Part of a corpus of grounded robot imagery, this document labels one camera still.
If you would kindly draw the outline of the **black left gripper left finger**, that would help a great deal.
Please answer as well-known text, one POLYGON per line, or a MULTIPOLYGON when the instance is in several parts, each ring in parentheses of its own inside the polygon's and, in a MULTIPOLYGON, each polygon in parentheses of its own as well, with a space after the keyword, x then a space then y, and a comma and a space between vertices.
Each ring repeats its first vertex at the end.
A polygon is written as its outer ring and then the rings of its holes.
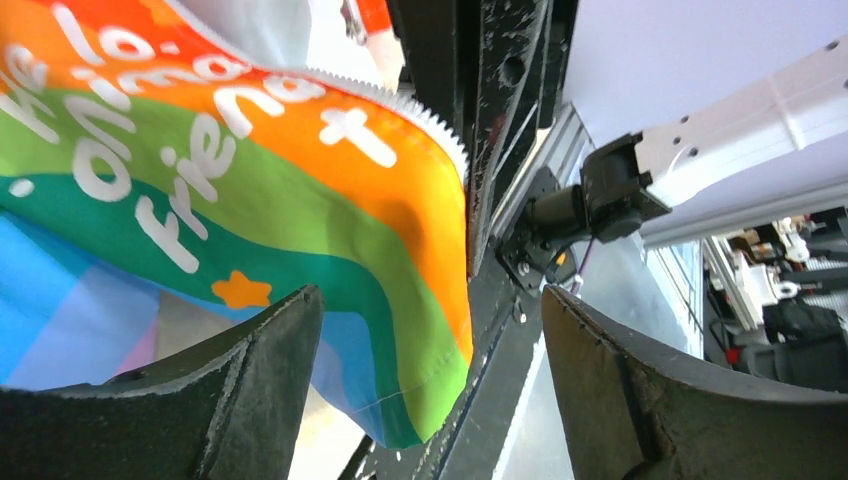
POLYGON ((307 285, 107 383, 1 392, 5 479, 284 479, 323 318, 307 285))

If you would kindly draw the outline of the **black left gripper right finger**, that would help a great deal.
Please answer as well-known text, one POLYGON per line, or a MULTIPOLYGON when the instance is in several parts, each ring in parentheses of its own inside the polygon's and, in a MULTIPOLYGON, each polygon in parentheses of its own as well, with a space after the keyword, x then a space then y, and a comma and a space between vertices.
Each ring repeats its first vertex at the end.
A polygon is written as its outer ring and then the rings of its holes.
POLYGON ((683 353, 547 287, 541 317, 578 479, 843 479, 847 397, 683 353))

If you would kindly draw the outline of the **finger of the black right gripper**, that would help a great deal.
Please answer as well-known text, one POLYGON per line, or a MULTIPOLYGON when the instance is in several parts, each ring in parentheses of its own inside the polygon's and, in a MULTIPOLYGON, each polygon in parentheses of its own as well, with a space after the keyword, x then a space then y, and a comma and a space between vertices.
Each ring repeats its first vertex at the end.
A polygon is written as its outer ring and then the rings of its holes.
POLYGON ((406 60, 402 77, 415 98, 470 141, 472 75, 477 72, 480 3, 396 0, 388 3, 406 60))
POLYGON ((575 1, 482 1, 471 84, 467 176, 467 269, 478 273, 495 211, 538 128, 561 98, 575 25, 575 1))

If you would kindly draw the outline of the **red white cartoon jacket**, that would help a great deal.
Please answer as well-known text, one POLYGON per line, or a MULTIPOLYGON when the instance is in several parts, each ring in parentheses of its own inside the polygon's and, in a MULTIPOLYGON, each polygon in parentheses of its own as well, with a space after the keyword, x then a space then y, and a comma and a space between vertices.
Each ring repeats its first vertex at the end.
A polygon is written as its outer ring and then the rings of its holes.
POLYGON ((165 294, 241 323, 301 286, 312 383, 425 443, 473 354, 467 154, 419 102, 271 70, 169 1, 1 5, 1 382, 150 362, 165 294))

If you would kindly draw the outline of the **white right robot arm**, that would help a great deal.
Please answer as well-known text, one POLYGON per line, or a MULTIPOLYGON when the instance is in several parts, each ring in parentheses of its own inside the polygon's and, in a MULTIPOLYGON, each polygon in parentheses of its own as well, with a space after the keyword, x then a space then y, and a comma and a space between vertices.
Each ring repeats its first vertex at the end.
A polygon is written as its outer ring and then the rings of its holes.
MULTIPOLYGON (((443 118, 467 163, 460 264, 480 269, 495 210, 562 93, 574 1, 393 1, 414 97, 443 118)), ((506 248, 608 243, 706 187, 847 129, 847 41, 812 54, 699 111, 627 133, 587 159, 577 185, 522 204, 506 248)))

